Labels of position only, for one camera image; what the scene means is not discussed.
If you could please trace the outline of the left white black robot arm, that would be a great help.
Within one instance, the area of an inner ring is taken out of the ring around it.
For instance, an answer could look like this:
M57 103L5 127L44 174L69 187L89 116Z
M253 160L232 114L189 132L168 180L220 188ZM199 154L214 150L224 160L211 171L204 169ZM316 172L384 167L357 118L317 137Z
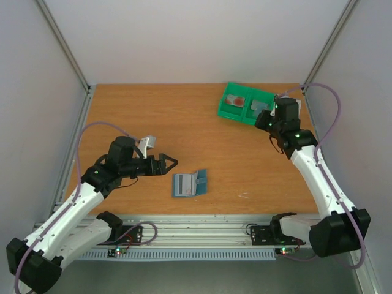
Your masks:
M108 211L100 213L87 227L72 230L115 189L124 178L167 174L178 161L166 154L158 157L147 151L154 138L140 141L127 136L116 137L108 153L89 167L69 198L40 228L24 239L14 238L6 246L9 271L15 277L14 291L20 284L30 293L46 293L58 281L62 271L88 249L98 244L116 244L123 238L123 222Z

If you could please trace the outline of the blue card holder wallet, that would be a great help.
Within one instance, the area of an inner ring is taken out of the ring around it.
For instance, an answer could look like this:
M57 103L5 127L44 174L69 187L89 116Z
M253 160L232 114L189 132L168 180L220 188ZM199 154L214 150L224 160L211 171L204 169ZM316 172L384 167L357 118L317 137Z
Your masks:
M206 194L208 191L208 177L207 170L197 170L193 175L193 196L190 197L175 197L174 196L174 175L172 176L172 197L173 198L192 198L199 195Z

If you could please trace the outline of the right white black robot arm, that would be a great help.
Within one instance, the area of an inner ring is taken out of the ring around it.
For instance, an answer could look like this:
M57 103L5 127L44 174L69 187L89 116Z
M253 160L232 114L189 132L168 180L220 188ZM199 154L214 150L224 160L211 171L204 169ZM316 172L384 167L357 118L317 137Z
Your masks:
M295 213L272 218L270 235L283 243L290 237L309 244L318 257L364 251L371 217L357 209L333 178L310 130L301 128L300 105L290 97L276 98L272 110L262 110L255 126L269 133L276 150L298 169L317 205L319 221Z

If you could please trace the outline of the teal VIP card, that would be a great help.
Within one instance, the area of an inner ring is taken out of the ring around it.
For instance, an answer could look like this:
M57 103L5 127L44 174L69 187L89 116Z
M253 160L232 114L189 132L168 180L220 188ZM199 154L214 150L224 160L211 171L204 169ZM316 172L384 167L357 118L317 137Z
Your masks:
M270 110L270 106L266 102L259 100L253 100L251 103L251 115L253 118L257 118L262 110Z

